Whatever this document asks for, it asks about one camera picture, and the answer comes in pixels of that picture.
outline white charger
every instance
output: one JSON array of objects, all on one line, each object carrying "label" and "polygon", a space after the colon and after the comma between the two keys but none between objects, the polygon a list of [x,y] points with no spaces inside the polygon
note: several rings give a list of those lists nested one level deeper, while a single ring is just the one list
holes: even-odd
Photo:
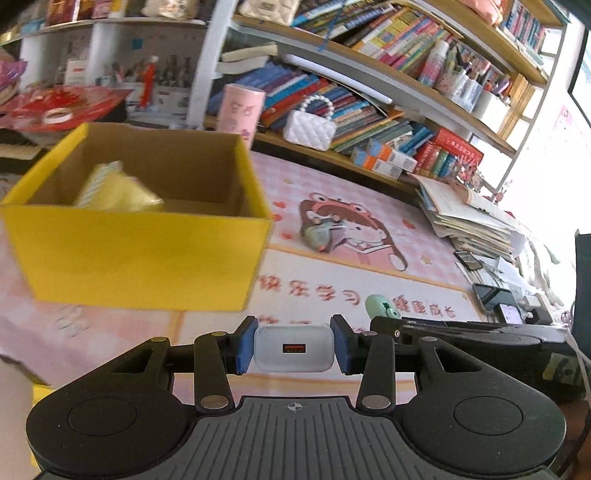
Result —
[{"label": "white charger", "polygon": [[254,360],[264,372],[325,372],[335,361],[328,325],[264,325],[255,332]]}]

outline desk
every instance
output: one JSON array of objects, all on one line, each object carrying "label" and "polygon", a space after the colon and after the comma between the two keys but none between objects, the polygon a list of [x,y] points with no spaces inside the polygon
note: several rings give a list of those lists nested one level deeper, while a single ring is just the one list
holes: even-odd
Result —
[{"label": "desk", "polygon": [[[174,344],[192,343],[213,330],[234,331],[247,314],[256,315],[261,323],[327,323],[331,315],[340,313],[357,331],[367,330],[363,302],[372,293],[397,299],[409,312],[427,319],[478,318],[466,294],[466,280],[454,271],[453,248],[430,232],[417,208],[274,157],[253,153],[252,158],[273,211],[282,220],[276,223],[244,312],[142,311],[35,301],[0,225],[2,353],[59,387],[147,338],[164,335]],[[379,212],[383,230],[396,238],[408,268],[398,271],[392,264],[385,268],[379,259],[363,262],[359,256],[351,260],[309,251],[299,239],[298,206],[318,191],[343,201],[346,197],[349,204],[359,204],[373,215]],[[254,367],[251,372],[231,380],[237,395],[296,391],[355,395],[359,382],[341,375],[337,367],[324,374],[290,377],[264,375]],[[411,377],[402,375],[400,380],[399,400],[408,401],[414,393]],[[184,401],[192,398],[190,383],[182,375],[176,382],[175,393]]]}]

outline usb port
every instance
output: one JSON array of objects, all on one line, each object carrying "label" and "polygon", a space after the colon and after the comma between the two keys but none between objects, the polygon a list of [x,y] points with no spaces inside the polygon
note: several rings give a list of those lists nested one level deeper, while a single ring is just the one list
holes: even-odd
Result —
[{"label": "usb port", "polygon": [[306,344],[305,343],[284,343],[283,344],[283,353],[305,353],[306,352]]}]

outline window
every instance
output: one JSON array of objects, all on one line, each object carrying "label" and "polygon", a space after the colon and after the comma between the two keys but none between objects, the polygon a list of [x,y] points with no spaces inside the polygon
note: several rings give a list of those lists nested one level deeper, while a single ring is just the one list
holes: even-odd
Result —
[{"label": "window", "polygon": [[569,95],[591,127],[591,38],[585,30],[579,59],[569,86]]}]

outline yellow cardboard box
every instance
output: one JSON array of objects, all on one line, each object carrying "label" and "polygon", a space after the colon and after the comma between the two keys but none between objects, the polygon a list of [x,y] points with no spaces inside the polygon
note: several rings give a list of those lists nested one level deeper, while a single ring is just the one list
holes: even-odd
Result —
[{"label": "yellow cardboard box", "polygon": [[[72,207],[98,163],[121,160],[165,212]],[[0,204],[38,300],[139,309],[242,310],[271,214],[237,135],[84,124]]]}]

